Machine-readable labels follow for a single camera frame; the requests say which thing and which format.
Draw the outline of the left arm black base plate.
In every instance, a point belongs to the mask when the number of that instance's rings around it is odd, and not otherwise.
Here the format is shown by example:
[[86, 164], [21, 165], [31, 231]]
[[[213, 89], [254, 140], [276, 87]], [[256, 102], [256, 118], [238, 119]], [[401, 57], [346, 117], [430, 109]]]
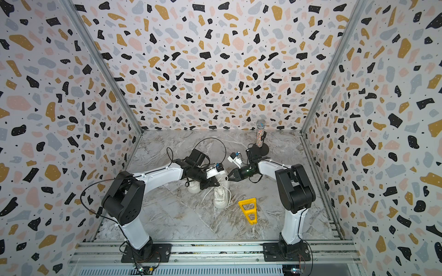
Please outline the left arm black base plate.
[[170, 243], [147, 244], [140, 250], [126, 245], [121, 263], [168, 263], [172, 252]]

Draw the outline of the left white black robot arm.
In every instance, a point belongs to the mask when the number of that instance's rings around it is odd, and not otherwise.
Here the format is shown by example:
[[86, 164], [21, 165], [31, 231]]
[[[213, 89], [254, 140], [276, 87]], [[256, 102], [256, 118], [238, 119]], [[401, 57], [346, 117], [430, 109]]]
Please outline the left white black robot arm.
[[204, 164], [205, 160], [209, 161], [210, 158], [193, 149], [190, 156], [172, 160], [166, 166], [135, 174], [123, 171], [114, 179], [101, 205], [108, 215], [116, 219], [118, 227], [134, 251], [146, 254], [151, 249], [152, 238], [140, 220], [143, 199], [147, 193], [183, 179], [187, 183], [197, 182], [198, 190], [220, 186], [216, 177], [224, 172], [223, 164]]

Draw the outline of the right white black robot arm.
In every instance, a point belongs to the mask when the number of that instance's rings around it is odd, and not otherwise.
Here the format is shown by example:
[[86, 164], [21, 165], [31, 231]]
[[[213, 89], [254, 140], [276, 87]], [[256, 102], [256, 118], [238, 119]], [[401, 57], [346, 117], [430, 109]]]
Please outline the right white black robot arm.
[[286, 258], [307, 253], [308, 245], [302, 238], [302, 228], [316, 195], [306, 170], [301, 164], [289, 166], [273, 161], [263, 156], [261, 148], [256, 145], [246, 150], [246, 157], [247, 162], [244, 163], [240, 152], [229, 155], [228, 161], [237, 166], [228, 174], [229, 181], [239, 182], [256, 174], [275, 180], [280, 201], [286, 210], [277, 252]]

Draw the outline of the sneaker white shoelace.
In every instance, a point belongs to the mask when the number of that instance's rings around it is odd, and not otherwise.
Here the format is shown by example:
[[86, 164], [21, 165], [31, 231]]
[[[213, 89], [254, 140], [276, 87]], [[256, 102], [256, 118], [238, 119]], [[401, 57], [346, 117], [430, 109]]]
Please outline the sneaker white shoelace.
[[207, 179], [211, 181], [210, 184], [208, 184], [209, 191], [204, 195], [201, 202], [204, 201], [204, 199], [211, 193], [211, 191], [214, 191], [214, 198], [213, 198], [213, 204], [214, 207], [217, 209], [224, 209], [231, 205], [231, 191], [230, 191], [230, 182], [239, 182], [243, 180], [244, 178], [241, 176], [241, 170], [245, 169], [248, 170], [250, 165], [246, 164], [242, 160], [242, 154], [240, 152], [233, 152], [230, 155], [227, 155], [227, 147], [218, 138], [206, 138], [206, 140], [216, 140], [219, 141], [223, 148], [224, 148], [224, 158], [223, 160], [228, 160], [230, 163], [233, 163], [236, 165], [237, 168], [234, 170], [231, 170], [229, 173], [226, 172], [226, 170], [223, 167], [222, 162], [219, 163], [209, 163], [207, 164], [207, 168], [205, 169], [205, 172], [207, 173]]

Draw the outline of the white knit sneaker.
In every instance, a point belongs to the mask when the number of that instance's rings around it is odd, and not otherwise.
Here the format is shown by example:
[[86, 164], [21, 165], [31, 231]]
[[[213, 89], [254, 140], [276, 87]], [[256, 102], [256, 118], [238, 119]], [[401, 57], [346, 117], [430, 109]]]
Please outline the white knit sneaker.
[[214, 188], [214, 207], [217, 209], [225, 209], [230, 205], [230, 181], [225, 171], [217, 175], [216, 178], [219, 182], [219, 187]]
[[198, 194], [201, 191], [200, 183], [198, 181], [190, 181], [190, 182], [188, 182], [187, 190], [191, 194]]

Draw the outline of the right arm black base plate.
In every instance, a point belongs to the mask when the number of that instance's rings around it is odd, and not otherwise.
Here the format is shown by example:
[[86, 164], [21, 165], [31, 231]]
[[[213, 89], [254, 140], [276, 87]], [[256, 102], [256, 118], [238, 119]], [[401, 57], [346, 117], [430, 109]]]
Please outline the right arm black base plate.
[[262, 249], [266, 262], [307, 262], [311, 260], [310, 250], [305, 241], [296, 244], [285, 244], [284, 241], [264, 243]]

